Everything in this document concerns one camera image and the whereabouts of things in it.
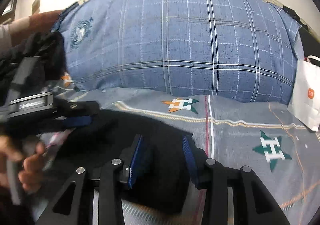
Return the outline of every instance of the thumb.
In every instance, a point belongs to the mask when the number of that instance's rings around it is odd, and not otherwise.
[[[15,162],[23,159],[22,153],[15,148],[10,137],[6,135],[0,136],[0,153],[4,153],[8,159]]]

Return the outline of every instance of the plaid pattern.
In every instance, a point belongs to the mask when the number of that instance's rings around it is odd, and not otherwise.
[[[91,18],[75,46],[77,28]],[[80,89],[288,104],[299,27],[260,0],[89,0],[69,12],[59,31]]]

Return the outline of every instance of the star logo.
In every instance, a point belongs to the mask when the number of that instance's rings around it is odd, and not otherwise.
[[[286,154],[281,149],[281,136],[278,136],[277,138],[270,138],[266,136],[266,134],[262,131],[261,132],[261,145],[253,148],[252,150],[261,154],[265,155],[266,160],[268,163],[270,163],[270,170],[271,172],[276,166],[276,163],[279,159],[285,160],[290,159],[292,160],[292,157],[288,154]]]
[[[196,100],[194,98],[190,98],[190,99],[174,99],[172,101],[161,101],[161,103],[163,104],[167,104],[169,105],[169,113],[181,110],[181,109],[186,109],[186,110],[190,110],[194,113],[198,113],[196,111],[196,109],[193,107],[192,104],[199,102],[199,100]]]

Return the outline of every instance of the red stripe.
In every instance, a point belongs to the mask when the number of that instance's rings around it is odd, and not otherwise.
[[[207,96],[204,97],[204,108],[205,108],[205,153],[209,154],[209,120],[208,120],[208,108],[207,108]],[[196,212],[192,219],[192,224],[200,224],[200,221],[198,221],[198,213],[200,210],[200,207],[203,206],[203,202],[205,199],[205,190],[201,190],[199,192],[198,202],[196,206]]]

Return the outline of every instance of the gray handle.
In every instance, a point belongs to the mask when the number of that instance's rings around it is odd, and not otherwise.
[[[23,142],[22,151],[26,157],[35,153],[36,145],[39,142],[37,136],[28,136]],[[22,205],[25,198],[25,192],[18,174],[21,163],[13,162],[7,159],[7,176],[10,187],[11,200],[14,205]]]

